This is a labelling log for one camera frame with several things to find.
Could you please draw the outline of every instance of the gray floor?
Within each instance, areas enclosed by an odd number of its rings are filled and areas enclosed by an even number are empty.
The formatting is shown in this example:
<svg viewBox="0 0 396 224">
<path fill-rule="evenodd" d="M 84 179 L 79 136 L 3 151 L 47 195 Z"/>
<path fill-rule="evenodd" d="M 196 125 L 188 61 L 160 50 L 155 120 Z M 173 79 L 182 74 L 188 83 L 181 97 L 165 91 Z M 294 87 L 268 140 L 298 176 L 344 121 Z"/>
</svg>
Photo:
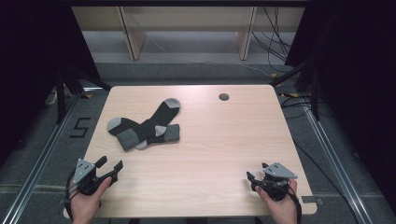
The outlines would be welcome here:
<svg viewBox="0 0 396 224">
<path fill-rule="evenodd" d="M 196 84 L 267 84 L 274 70 L 289 70 L 278 58 L 268 54 L 255 40 L 251 41 L 246 61 L 240 61 L 234 35 L 231 33 L 152 33 L 148 34 L 138 61 L 129 59 L 122 33 L 87 32 L 84 34 L 97 63 L 103 81 L 110 85 L 196 85 Z M 292 42 L 293 34 L 284 34 Z M 276 87 L 276 92 L 294 92 L 295 78 Z M 91 83 L 82 81 L 86 87 Z M 68 173 L 82 158 L 90 143 L 96 122 L 106 102 L 107 92 L 90 91 L 90 97 L 76 100 L 62 135 L 49 155 L 48 163 L 25 205 L 18 223 L 70 223 L 62 216 L 60 200 Z M 287 97 L 279 96 L 282 103 Z M 292 99 L 288 103 L 301 102 Z M 295 141 L 318 163 L 326 175 L 340 188 L 332 165 L 324 153 L 305 111 L 309 107 L 291 106 L 283 109 L 290 133 Z M 386 203 L 375 182 L 359 159 L 352 156 L 354 149 L 326 104 L 319 105 L 320 124 L 329 137 L 336 154 L 345 167 L 353 187 L 359 193 L 372 223 L 396 223 L 396 217 Z M 49 105 L 36 118 L 25 136 L 26 147 L 14 150 L 0 169 L 0 218 L 4 218 L 21 186 L 35 167 L 35 162 L 56 128 L 56 105 Z M 85 137 L 75 130 L 80 122 L 88 127 Z M 302 223 L 354 223 L 347 203 L 318 168 L 298 149 L 305 173 L 314 195 L 318 211 L 303 216 Z M 263 223 L 274 223 L 270 217 L 261 217 Z M 157 223 L 177 223 L 176 219 L 156 220 Z M 98 218 L 94 223 L 108 223 Z M 128 219 L 112 219 L 111 223 L 128 223 Z"/>
</svg>

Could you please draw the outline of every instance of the human hand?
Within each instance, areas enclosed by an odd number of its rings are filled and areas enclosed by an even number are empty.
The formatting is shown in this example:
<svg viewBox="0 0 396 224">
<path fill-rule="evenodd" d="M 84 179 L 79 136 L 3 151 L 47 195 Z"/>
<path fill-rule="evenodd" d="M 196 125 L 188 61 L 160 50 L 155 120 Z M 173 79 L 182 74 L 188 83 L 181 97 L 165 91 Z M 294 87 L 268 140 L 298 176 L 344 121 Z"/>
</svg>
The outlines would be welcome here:
<svg viewBox="0 0 396 224">
<path fill-rule="evenodd" d="M 297 192 L 297 182 L 294 179 L 289 179 L 290 187 L 289 193 Z M 271 211 L 271 216 L 277 224 L 293 224 L 297 223 L 297 207 L 291 197 L 287 194 L 281 201 L 272 200 L 265 190 L 260 187 L 255 188 L 260 197 L 267 203 Z"/>
<path fill-rule="evenodd" d="M 106 178 L 91 196 L 79 193 L 77 189 L 70 193 L 73 224 L 92 223 L 99 208 L 100 199 L 110 183 L 111 177 Z"/>
</svg>

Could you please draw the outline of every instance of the table surface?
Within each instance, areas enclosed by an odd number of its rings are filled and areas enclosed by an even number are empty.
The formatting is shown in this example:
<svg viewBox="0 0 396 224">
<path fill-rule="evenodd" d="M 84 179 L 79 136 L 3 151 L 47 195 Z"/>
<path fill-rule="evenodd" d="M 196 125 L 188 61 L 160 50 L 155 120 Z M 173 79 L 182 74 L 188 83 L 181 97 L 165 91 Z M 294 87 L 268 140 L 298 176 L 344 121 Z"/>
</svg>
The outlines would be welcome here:
<svg viewBox="0 0 396 224">
<path fill-rule="evenodd" d="M 230 99 L 221 101 L 226 93 Z M 177 98 L 171 121 L 180 125 L 176 143 L 122 150 L 106 126 L 116 117 L 143 122 L 160 103 Z M 98 120 L 85 160 L 120 160 L 119 181 L 102 198 L 99 217 L 232 217 L 268 215 L 251 191 L 246 172 L 263 177 L 262 162 L 280 162 L 298 179 L 297 195 L 312 196 L 288 125 L 269 85 L 191 85 L 114 87 Z M 315 203 L 302 203 L 314 214 Z"/>
</svg>

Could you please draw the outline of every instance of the gray sock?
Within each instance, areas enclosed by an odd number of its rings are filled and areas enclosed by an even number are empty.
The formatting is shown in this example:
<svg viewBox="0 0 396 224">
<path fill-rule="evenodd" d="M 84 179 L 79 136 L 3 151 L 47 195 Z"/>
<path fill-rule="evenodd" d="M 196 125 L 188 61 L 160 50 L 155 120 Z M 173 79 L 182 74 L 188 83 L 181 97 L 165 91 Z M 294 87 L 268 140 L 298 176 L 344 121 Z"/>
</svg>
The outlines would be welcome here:
<svg viewBox="0 0 396 224">
<path fill-rule="evenodd" d="M 180 101 L 169 98 L 164 100 L 151 118 L 143 123 L 115 118 L 107 124 L 107 130 L 117 136 L 124 150 L 128 150 L 146 139 L 163 135 L 166 126 L 177 115 L 179 109 Z"/>
<path fill-rule="evenodd" d="M 143 149 L 152 143 L 170 143 L 176 142 L 180 139 L 180 127 L 178 124 L 171 124 L 166 127 L 166 132 L 158 137 L 148 138 L 145 141 L 139 143 L 135 147 L 137 149 Z"/>
</svg>

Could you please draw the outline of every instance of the hole in table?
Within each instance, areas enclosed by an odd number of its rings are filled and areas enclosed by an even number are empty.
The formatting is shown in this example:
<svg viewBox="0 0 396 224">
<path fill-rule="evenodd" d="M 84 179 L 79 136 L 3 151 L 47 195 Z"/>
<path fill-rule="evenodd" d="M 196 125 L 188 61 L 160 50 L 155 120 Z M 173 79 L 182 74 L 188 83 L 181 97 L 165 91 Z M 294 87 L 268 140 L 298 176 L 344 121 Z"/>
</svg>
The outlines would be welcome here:
<svg viewBox="0 0 396 224">
<path fill-rule="evenodd" d="M 222 101 L 228 101 L 230 99 L 230 96 L 227 93 L 222 93 L 219 95 L 219 98 Z"/>
</svg>

